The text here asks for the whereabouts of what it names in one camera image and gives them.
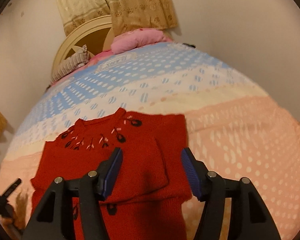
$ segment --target pink fabric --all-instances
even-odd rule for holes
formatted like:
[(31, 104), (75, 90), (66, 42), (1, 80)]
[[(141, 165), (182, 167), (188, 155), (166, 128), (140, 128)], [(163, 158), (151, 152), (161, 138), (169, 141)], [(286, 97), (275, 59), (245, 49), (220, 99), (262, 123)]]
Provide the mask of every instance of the pink fabric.
[(100, 52), (99, 54), (97, 54), (94, 57), (92, 57), (86, 66), (90, 67), (92, 65), (95, 65), (99, 61), (104, 60), (104, 59), (106, 59), (106, 58), (108, 58), (108, 57), (110, 57), (112, 55), (114, 55), (114, 53), (112, 52), (111, 49), (103, 51), (103, 52)]
[[(185, 116), (195, 158), (224, 178), (248, 177), (281, 239), (291, 240), (300, 230), (300, 124), (270, 97), (244, 97)], [(220, 240), (228, 236), (230, 206), (227, 201)], [(195, 198), (183, 206), (188, 239), (202, 208)]]
[(16, 178), (21, 178), (21, 185), (9, 196), (9, 202), (15, 207), (17, 221), (20, 224), (28, 223), (32, 209), (32, 194), (34, 189), (30, 179), (37, 172), (42, 152), (22, 156), (13, 161), (4, 161), (0, 183), (0, 194), (2, 194)]
[(145, 45), (165, 41), (172, 40), (165, 36), (162, 31), (153, 28), (140, 28), (115, 37), (111, 49), (114, 54), (120, 54)]

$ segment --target sweater sleeve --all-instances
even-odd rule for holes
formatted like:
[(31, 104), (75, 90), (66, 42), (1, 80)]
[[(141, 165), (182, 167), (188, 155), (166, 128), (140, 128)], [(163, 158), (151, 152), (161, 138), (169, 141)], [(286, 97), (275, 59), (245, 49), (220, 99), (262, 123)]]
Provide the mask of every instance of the sweater sleeve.
[(190, 199), (192, 193), (181, 163), (181, 151), (187, 147), (184, 115), (142, 115), (138, 118), (142, 119), (144, 133), (148, 132), (155, 137), (157, 147), (162, 153), (169, 184), (151, 194), (137, 197), (134, 201), (177, 197), (182, 203)]

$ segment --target striped pillow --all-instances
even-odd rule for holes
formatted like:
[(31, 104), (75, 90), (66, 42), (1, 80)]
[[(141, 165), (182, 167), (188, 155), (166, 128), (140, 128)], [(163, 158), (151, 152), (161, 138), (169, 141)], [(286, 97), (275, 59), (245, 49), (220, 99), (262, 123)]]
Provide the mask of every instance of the striped pillow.
[(82, 48), (77, 50), (76, 53), (63, 60), (59, 64), (58, 68), (53, 71), (51, 75), (51, 85), (74, 71), (79, 64), (87, 64), (89, 62), (89, 58), (90, 56), (88, 53), (87, 45), (83, 45)]

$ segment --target white wall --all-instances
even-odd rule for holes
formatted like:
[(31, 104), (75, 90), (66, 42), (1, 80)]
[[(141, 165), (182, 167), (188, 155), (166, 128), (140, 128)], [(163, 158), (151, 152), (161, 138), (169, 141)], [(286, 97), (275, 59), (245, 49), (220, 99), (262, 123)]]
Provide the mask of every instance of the white wall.
[(173, 0), (172, 36), (238, 69), (300, 121), (300, 9), (293, 0)]
[[(65, 38), (55, 0), (12, 0), (0, 16), (0, 111), (12, 133), (49, 84)], [(173, 0), (177, 41), (218, 57), (258, 82), (300, 120), (300, 10), (293, 0)]]
[(0, 138), (0, 162), (12, 135), (49, 85), (53, 58), (65, 39), (55, 0), (11, 0), (0, 15), (0, 111), (8, 128)]

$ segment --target pink pillow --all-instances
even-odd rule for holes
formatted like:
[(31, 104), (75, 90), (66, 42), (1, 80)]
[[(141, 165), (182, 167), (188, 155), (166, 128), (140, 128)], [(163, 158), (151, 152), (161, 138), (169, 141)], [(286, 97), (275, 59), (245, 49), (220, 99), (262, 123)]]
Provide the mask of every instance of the pink pillow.
[(114, 55), (112, 50), (109, 49), (109, 50), (106, 50), (106, 51), (103, 51), (103, 52), (100, 52), (99, 54), (95, 55), (94, 57), (92, 57), (90, 59), (90, 61), (87, 63), (87, 67), (90, 67), (92, 65), (95, 65), (97, 64), (99, 61), (101, 60), (104, 60), (110, 56)]
[(131, 49), (162, 41), (172, 40), (166, 37), (160, 30), (140, 28), (115, 37), (111, 44), (111, 50), (114, 54), (120, 54)]

